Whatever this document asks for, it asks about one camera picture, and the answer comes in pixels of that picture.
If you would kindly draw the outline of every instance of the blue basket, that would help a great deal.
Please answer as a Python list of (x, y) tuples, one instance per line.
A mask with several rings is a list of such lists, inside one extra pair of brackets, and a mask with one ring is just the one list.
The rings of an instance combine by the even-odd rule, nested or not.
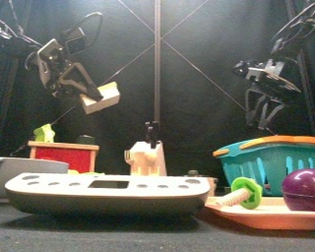
[(315, 138), (272, 136), (225, 146), (220, 158), (226, 182), (244, 176), (263, 186), (264, 196), (281, 196), (280, 184), (296, 169), (315, 168)]

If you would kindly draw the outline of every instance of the purple toy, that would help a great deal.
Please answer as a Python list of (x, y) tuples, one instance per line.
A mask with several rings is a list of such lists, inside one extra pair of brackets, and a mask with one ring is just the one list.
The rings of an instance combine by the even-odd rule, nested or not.
[(281, 196), (292, 211), (315, 211), (315, 169), (295, 170), (284, 177)]

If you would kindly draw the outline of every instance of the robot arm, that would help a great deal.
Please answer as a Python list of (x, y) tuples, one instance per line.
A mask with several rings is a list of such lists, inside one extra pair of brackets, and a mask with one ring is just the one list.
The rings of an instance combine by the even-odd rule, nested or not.
[[(91, 17), (99, 18), (94, 39), (86, 43), (79, 24)], [(53, 38), (46, 45), (38, 44), (22, 34), (15, 34), (0, 20), (0, 51), (18, 58), (26, 58), (26, 66), (38, 66), (38, 77), (45, 89), (54, 97), (83, 94), (98, 101), (102, 96), (93, 80), (78, 62), (70, 60), (73, 54), (85, 50), (95, 41), (102, 22), (101, 13), (89, 14), (82, 21), (61, 34), (61, 43)]]
[(315, 3), (284, 25), (275, 37), (271, 59), (265, 63), (241, 61), (233, 67), (233, 74), (250, 82), (245, 93), (246, 125), (258, 121), (258, 129), (265, 129), (276, 113), (300, 94), (299, 88), (285, 79), (293, 58), (304, 42), (315, 35)]

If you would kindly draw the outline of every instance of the red wooden box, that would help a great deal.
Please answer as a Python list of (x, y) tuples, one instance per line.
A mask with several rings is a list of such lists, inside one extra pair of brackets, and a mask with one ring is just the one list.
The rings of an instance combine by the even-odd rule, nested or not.
[(82, 172), (94, 171), (94, 161), (99, 147), (63, 143), (28, 141), (30, 158), (50, 159), (69, 163), (69, 169)]

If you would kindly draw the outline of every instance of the tray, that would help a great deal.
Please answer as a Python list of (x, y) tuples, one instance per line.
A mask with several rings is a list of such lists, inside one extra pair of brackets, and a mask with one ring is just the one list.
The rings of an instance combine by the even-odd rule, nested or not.
[(229, 220), (257, 229), (315, 230), (315, 212), (291, 211), (281, 197), (265, 197), (254, 210), (241, 206), (214, 206), (218, 197), (208, 197), (204, 207)]

